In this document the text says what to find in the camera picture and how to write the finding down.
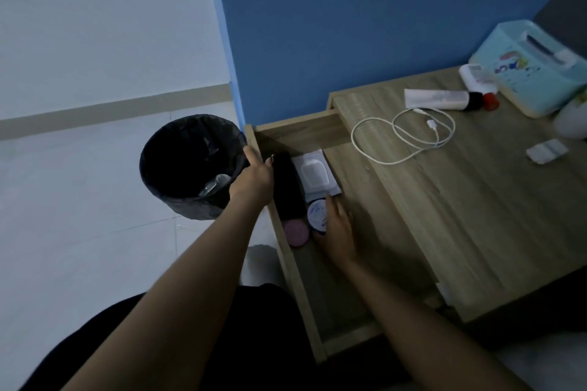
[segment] person's left arm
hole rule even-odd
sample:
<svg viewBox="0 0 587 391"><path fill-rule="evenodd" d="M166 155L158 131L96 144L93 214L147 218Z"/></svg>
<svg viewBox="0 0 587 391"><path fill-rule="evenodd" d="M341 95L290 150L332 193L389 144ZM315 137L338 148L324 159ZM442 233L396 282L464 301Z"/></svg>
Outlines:
<svg viewBox="0 0 587 391"><path fill-rule="evenodd" d="M271 160L230 186L222 215L145 294L63 390L196 389L238 285L253 226L273 196Z"/></svg>

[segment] black plastic liner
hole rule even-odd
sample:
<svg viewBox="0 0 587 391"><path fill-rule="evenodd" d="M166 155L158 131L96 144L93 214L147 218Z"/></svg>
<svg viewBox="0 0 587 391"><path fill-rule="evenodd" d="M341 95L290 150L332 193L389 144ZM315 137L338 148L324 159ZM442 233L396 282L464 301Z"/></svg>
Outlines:
<svg viewBox="0 0 587 391"><path fill-rule="evenodd" d="M193 115L161 127L145 144L139 170L153 195L176 213L192 220L220 216L230 196L228 188L248 165L242 148L245 136L229 120ZM198 196L206 183L225 173L230 181Z"/></svg>

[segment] hand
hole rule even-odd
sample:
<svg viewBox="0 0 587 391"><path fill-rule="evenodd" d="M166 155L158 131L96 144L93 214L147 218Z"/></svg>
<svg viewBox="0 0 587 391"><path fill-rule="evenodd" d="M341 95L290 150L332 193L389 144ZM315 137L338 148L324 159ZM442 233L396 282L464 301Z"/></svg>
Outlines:
<svg viewBox="0 0 587 391"><path fill-rule="evenodd" d="M263 208L273 199L273 161L267 158L265 164L251 146L244 146L242 151L249 160L245 168L230 185L228 192L231 201L243 198L247 202Z"/></svg>
<svg viewBox="0 0 587 391"><path fill-rule="evenodd" d="M327 195L327 234L312 232L314 241L342 271L357 260L353 217L342 203Z"/></svg>

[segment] plastic storage box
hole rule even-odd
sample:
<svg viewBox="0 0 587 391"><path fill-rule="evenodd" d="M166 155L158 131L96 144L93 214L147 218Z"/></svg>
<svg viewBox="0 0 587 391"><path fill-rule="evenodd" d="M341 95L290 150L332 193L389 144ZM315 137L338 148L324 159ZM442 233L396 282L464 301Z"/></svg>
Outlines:
<svg viewBox="0 0 587 391"><path fill-rule="evenodd" d="M559 109L587 84L587 61L530 20L498 24L469 62L483 65L531 118Z"/></svg>

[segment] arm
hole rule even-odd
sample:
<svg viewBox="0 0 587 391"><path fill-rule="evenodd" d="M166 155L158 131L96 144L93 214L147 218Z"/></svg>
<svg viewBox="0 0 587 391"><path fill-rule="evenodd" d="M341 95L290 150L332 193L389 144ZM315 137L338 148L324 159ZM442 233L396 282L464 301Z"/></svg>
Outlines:
<svg viewBox="0 0 587 391"><path fill-rule="evenodd" d="M430 391L530 389L465 333L363 265L351 221L327 197L327 234L315 240L359 291L416 382Z"/></svg>
<svg viewBox="0 0 587 391"><path fill-rule="evenodd" d="M271 160L250 167L222 215L145 294L63 388L196 389L224 325L253 226L273 196Z"/></svg>

